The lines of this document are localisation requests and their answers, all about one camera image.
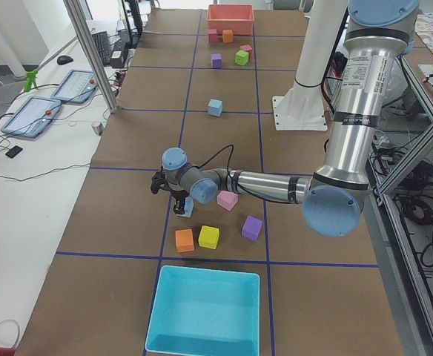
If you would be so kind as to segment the light blue block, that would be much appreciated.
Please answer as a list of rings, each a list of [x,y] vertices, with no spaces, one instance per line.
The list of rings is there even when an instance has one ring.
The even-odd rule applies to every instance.
[[[210,99],[208,102],[208,114],[215,117],[220,117],[222,114],[223,102],[218,99]]]
[[[184,214],[182,216],[190,218],[192,216],[193,209],[194,209],[194,200],[192,197],[188,196],[185,198]]]

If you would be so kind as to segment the orange block near cyan bin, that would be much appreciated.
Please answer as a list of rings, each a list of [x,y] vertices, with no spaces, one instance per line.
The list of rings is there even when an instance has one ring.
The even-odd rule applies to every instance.
[[[193,230],[191,228],[176,230],[175,245],[179,253],[193,251],[195,249]]]

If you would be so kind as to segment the yellow block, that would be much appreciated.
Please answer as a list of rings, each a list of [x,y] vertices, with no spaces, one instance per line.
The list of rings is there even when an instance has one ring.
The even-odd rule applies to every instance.
[[[219,242],[219,228],[203,225],[201,227],[198,243],[200,247],[216,249]]]

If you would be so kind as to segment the light pink block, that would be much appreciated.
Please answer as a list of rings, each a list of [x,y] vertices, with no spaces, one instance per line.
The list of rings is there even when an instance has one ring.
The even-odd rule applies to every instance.
[[[231,211],[238,203],[238,195],[230,191],[220,191],[216,197],[217,204],[227,211]]]

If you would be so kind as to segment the purple block near cyan bin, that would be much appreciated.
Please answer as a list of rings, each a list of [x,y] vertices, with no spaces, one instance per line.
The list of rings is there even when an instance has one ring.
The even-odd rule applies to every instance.
[[[242,227],[242,236],[251,241],[257,241],[262,229],[262,220],[248,215]]]

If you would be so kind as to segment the cyan plastic bin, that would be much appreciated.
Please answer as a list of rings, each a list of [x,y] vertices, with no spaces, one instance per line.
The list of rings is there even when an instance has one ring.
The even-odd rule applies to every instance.
[[[145,349],[170,355],[258,355],[260,276],[163,266]]]

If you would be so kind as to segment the small metal cylinder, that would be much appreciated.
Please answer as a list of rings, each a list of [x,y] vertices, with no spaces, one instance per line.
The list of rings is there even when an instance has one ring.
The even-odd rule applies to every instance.
[[[98,136],[102,135],[102,132],[104,130],[104,126],[101,122],[94,122],[91,125],[91,127],[92,127],[93,131],[95,132],[95,134],[97,134]]]

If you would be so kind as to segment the purple block near pink bin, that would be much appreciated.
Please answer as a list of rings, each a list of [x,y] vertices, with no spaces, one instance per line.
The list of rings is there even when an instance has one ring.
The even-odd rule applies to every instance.
[[[211,54],[211,67],[213,69],[222,68],[222,54],[221,53],[212,53]]]

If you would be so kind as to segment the teach pendant farther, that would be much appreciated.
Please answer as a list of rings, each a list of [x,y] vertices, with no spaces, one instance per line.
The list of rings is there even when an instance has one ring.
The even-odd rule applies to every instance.
[[[62,104],[82,104],[89,99],[96,88],[96,77],[92,71],[71,70],[50,98],[59,100]]]

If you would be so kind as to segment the magenta block beside green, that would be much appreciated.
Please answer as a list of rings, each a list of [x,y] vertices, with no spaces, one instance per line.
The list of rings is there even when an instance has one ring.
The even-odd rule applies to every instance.
[[[249,44],[241,45],[241,46],[239,47],[239,49],[245,51],[246,53],[248,53],[249,57],[252,56],[253,48],[252,48],[252,46],[250,46]]]

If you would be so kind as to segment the teach pendant nearer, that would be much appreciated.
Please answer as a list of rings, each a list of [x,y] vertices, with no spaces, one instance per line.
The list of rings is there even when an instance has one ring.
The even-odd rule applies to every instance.
[[[62,107],[60,100],[31,96],[1,127],[3,134],[35,138],[55,119]]]

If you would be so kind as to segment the magenta block near pink bin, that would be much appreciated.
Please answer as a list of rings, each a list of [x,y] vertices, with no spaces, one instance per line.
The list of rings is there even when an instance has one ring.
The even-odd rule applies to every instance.
[[[218,42],[218,32],[215,28],[208,29],[208,42],[215,43]]]

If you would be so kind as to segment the black phone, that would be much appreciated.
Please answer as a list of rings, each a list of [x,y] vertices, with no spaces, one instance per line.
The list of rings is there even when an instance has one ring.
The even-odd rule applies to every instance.
[[[5,153],[5,156],[12,159],[12,158],[16,157],[18,154],[20,154],[22,151],[23,151],[22,147],[15,145]]]

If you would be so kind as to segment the orange block near pink bin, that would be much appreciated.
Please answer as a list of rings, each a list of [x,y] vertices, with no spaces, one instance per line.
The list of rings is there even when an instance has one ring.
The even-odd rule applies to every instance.
[[[232,29],[226,29],[222,31],[222,41],[226,44],[234,41],[234,33]]]

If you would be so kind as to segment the black keyboard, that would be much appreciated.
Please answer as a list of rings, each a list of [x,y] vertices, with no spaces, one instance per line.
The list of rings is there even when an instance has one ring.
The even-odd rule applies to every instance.
[[[110,64],[111,57],[111,47],[108,33],[106,31],[93,33],[92,39],[99,54],[99,58],[102,61],[102,64],[104,66],[108,66]]]

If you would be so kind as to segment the black computer mouse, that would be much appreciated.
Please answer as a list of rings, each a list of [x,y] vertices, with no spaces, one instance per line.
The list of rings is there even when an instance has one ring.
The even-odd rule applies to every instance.
[[[66,64],[71,63],[71,62],[73,62],[73,58],[70,56],[67,56],[67,55],[58,56],[56,59],[57,65],[60,65],[60,66],[66,65]]]

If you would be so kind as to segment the pink plastic bin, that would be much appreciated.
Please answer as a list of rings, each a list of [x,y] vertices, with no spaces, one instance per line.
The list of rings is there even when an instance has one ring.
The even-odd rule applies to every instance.
[[[235,35],[252,35],[254,28],[254,9],[250,4],[211,4],[207,12],[208,28],[233,30]]]

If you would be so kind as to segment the green clamp toy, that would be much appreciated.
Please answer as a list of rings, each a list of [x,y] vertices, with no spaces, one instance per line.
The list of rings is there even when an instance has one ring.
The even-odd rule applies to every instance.
[[[26,81],[24,84],[24,92],[25,93],[30,92],[32,89],[38,88],[38,85],[36,83],[36,77],[37,77],[38,72],[39,71],[37,69],[33,69],[31,71],[26,72]]]

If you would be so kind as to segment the aluminium frame post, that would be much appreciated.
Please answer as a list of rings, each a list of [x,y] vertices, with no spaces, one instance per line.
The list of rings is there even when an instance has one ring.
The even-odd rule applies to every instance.
[[[113,114],[117,111],[119,106],[116,101],[115,94],[111,89],[102,61],[99,58],[99,53],[90,34],[83,9],[78,0],[64,0],[63,2],[76,32],[79,43],[85,53],[91,69],[95,74],[98,86],[105,99],[108,110],[111,114]]]

